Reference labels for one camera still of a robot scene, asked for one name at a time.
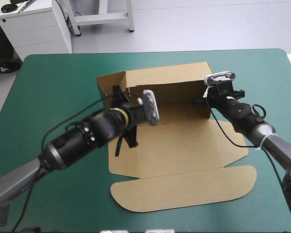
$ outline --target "cardboard box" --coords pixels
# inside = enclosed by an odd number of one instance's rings
[[[233,146],[222,134],[208,108],[192,105],[205,92],[204,78],[212,71],[207,62],[127,70],[97,77],[101,96],[112,86],[139,96],[144,89],[154,92],[160,122],[142,124],[137,130],[139,146],[124,142],[115,157],[116,140],[109,143],[109,170],[113,174],[139,178],[111,186],[113,198],[136,212],[233,200],[253,188],[257,172],[252,166],[225,166],[245,157],[246,148]],[[111,100],[105,100],[110,108]],[[220,122],[237,144],[243,136],[229,122]]]

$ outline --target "white cable tie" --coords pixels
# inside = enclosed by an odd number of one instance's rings
[[[203,98],[207,98],[207,95],[208,95],[208,90],[209,88],[211,88],[212,86],[207,86],[206,90],[205,90],[205,93],[203,95]]]
[[[256,150],[261,150],[261,149],[262,149],[262,146],[263,146],[263,142],[264,142],[264,140],[265,140],[268,136],[271,136],[271,135],[276,135],[276,136],[278,136],[278,135],[275,134],[275,133],[269,133],[269,134],[265,135],[265,136],[263,137],[261,143],[260,143],[260,146],[257,147]]]

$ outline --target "wire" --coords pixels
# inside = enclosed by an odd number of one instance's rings
[[[282,192],[285,193],[285,192],[284,192],[283,183],[282,183],[282,181],[281,181],[281,178],[280,178],[280,176],[279,176],[278,170],[277,170],[277,168],[276,168],[276,166],[275,166],[275,164],[274,164],[274,162],[273,162],[273,160],[272,160],[270,154],[268,153],[268,151],[267,151],[264,147],[262,147],[261,149],[265,152],[265,154],[267,155],[267,158],[268,158],[269,161],[271,162],[272,167],[273,167],[273,169],[274,169],[274,172],[275,172],[275,174],[276,174],[276,176],[277,176],[277,179],[278,179],[278,181],[279,181],[279,183],[280,183],[280,186],[281,186]]]
[[[44,165],[44,144],[45,144],[45,139],[46,137],[51,133],[53,132],[55,129],[57,129],[59,126],[65,124],[66,122],[70,121],[71,119],[77,117],[78,115],[82,114],[83,112],[85,112],[86,110],[88,110],[89,108],[93,107],[94,105],[98,104],[99,102],[107,99],[107,98],[110,98],[114,95],[119,95],[119,94],[129,94],[129,95],[133,95],[137,98],[139,98],[136,94],[134,93],[131,93],[131,92],[116,92],[116,93],[112,93],[112,94],[109,94],[93,103],[91,103],[90,105],[88,105],[87,107],[83,108],[81,111],[79,111],[78,113],[74,114],[73,116],[69,117],[68,119],[62,121],[61,123],[57,124],[56,126],[54,126],[53,128],[51,128],[49,131],[46,132],[46,134],[43,136],[43,139],[42,139],[42,142],[41,142],[41,158],[40,158],[40,167],[39,169],[37,170],[37,172],[35,173],[34,175],[34,178],[33,178],[33,181],[31,182],[30,184],[30,188],[29,188],[29,191],[28,191],[28,194],[26,196],[26,200],[25,200],[25,203],[24,203],[24,206],[23,206],[23,210],[22,210],[22,213],[17,221],[17,223],[15,224],[15,226],[13,227],[11,233],[14,233],[15,230],[17,229],[17,227],[19,226],[19,224],[21,223],[23,217],[25,216],[25,212],[26,212],[26,209],[27,209],[27,206],[28,206],[28,203],[29,203],[29,200],[30,200],[30,197],[31,197],[31,194],[32,194],[32,191],[33,191],[33,187],[36,183],[36,181],[38,180],[38,176],[39,176],[39,173],[41,171],[41,169],[43,168],[43,165]]]
[[[232,139],[230,139],[230,138],[228,137],[228,135],[225,133],[225,131],[224,131],[224,129],[222,128],[222,126],[220,125],[218,119],[215,117],[215,115],[214,115],[212,109],[210,108],[210,106],[209,106],[209,104],[208,104],[207,98],[205,98],[205,100],[206,100],[206,104],[207,104],[207,106],[208,106],[208,108],[209,108],[209,110],[210,110],[210,112],[211,112],[213,118],[214,118],[215,121],[217,122],[217,125],[219,126],[220,130],[222,131],[222,133],[224,134],[224,136],[225,136],[225,137],[226,137],[226,138],[227,138],[227,139],[228,139],[228,140],[229,140],[229,141],[230,141],[234,146],[236,146],[236,147],[241,147],[241,148],[257,148],[257,146],[242,146],[242,145],[238,145],[238,144],[236,144],[235,142],[233,142]]]
[[[67,27],[68,27],[68,19],[69,19],[69,15],[66,13],[66,14],[68,15],[67,18],[66,18],[66,16],[65,16],[65,12],[64,12],[64,10],[63,10],[61,4],[58,2],[58,0],[55,0],[55,1],[57,2],[58,6],[59,6],[59,8],[60,8],[60,10],[61,10],[61,12],[62,12],[62,14],[63,14],[63,16],[64,16],[64,19],[65,19],[66,25],[67,25]],[[73,35],[75,35],[75,33],[71,30],[71,28],[72,28],[72,26],[71,26],[71,27],[68,27],[70,33],[73,34]]]

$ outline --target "green table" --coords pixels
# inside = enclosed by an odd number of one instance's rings
[[[267,121],[291,142],[291,65],[282,50],[33,55],[26,58],[0,113],[0,176],[36,156],[49,128],[99,98],[97,76],[203,61],[209,62],[213,72],[234,71],[235,89],[246,90],[243,101],[264,106]],[[49,139],[62,132],[60,128]],[[111,197],[111,184],[130,178],[109,172],[104,147],[37,183],[19,229],[38,225],[46,232],[142,232],[155,228],[178,232],[291,231],[288,207],[265,154],[250,150],[236,165],[253,165],[258,171],[255,187],[241,199],[133,213]],[[24,199],[22,195],[11,205],[4,230],[15,224]]]

